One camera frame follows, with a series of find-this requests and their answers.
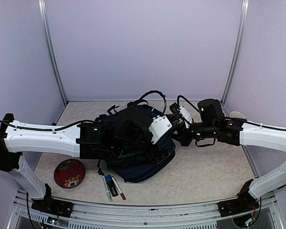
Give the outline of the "navy blue student backpack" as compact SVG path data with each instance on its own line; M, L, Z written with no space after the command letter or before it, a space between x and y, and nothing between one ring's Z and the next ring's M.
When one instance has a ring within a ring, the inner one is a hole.
M108 115L101 114L95 121L103 124L106 127L113 127L118 123L122 122L122 114L133 109L135 111L140 111L149 118L157 117L161 114L160 111L155 109L148 104L143 105L134 105L133 102L127 104L127 108L120 110L114 114L111 113L111 110L115 106L112 106L108 110ZM145 181L156 173L161 171L175 156L175 143L172 140L172 134L165 134L156 145L160 147L169 146L172 148L172 154L168 159L163 161L158 165L154 165L146 156L146 151L153 145L148 142L147 129L143 129L144 135L142 136L141 142L129 142L124 144L120 153L129 154L126 156L112 156L110 159L105 160L107 169L112 170L118 176L120 176L125 182L139 183Z

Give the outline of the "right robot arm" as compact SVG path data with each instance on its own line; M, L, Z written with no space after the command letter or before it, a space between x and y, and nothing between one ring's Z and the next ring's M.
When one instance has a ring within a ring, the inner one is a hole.
M226 117L217 99L200 101L194 109L201 121L194 122L179 102L170 105L171 112L182 120L174 134L182 146L192 141L212 139L234 146L259 146L286 152L286 128L249 122L243 118ZM286 186L286 161L267 174L251 179L243 185L234 201L237 211L244 212L256 199Z

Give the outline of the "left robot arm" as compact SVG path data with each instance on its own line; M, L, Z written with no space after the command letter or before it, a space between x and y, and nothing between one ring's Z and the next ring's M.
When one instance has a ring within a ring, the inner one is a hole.
M175 156L173 125L162 113L124 110L66 126L31 125L6 114L0 120L0 171L10 173L33 204L53 212L51 188L28 166L25 151L105 161L125 181L138 183Z

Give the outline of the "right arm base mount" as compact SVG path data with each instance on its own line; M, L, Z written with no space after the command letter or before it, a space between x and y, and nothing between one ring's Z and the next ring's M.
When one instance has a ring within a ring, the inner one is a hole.
M248 212L260 207L258 200L249 194L249 186L252 181L253 179L245 182L236 198L220 201L217 204L221 217Z

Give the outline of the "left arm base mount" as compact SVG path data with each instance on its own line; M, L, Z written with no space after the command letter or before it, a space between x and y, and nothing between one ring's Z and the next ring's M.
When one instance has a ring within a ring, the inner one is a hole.
M42 199L32 198L32 209L43 213L57 215L58 217L70 218L73 210L73 203L64 200L54 199L51 196L51 188L45 184L45 195Z

